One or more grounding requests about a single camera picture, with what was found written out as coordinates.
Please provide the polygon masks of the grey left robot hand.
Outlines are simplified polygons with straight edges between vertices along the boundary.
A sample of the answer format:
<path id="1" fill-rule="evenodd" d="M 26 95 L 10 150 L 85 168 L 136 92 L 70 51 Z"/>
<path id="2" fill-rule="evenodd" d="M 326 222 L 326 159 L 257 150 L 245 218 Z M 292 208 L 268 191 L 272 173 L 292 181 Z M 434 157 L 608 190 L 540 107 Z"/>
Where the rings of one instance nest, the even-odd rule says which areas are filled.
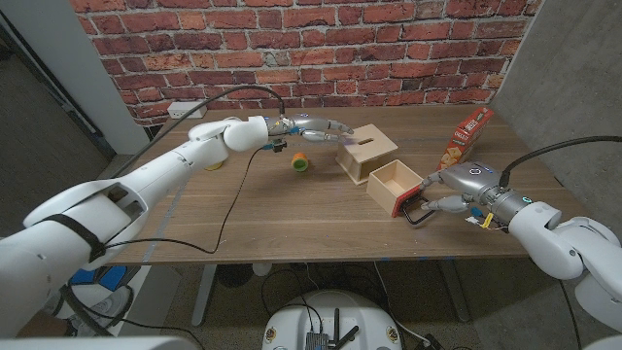
<path id="1" fill-rule="evenodd" d="M 265 117 L 268 138 L 282 139 L 287 135 L 300 135 L 311 142 L 342 142 L 343 133 L 353 134 L 354 130 L 348 125 L 335 120 L 312 117 L 308 114 L 298 114 L 290 117 Z"/>

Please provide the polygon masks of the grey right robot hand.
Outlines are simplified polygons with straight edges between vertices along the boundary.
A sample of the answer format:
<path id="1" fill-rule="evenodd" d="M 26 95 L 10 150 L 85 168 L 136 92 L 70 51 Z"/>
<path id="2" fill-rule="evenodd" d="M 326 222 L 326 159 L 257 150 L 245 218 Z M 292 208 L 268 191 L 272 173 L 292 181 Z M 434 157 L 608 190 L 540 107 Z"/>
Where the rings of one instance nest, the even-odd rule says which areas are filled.
<path id="1" fill-rule="evenodd" d="M 424 210 L 441 210 L 460 213 L 472 202 L 486 206 L 502 223 L 512 218 L 533 201 L 515 190 L 500 185 L 501 173 L 483 162 L 463 162 L 438 170 L 422 183 L 444 184 L 459 194 L 428 201 L 421 205 Z"/>

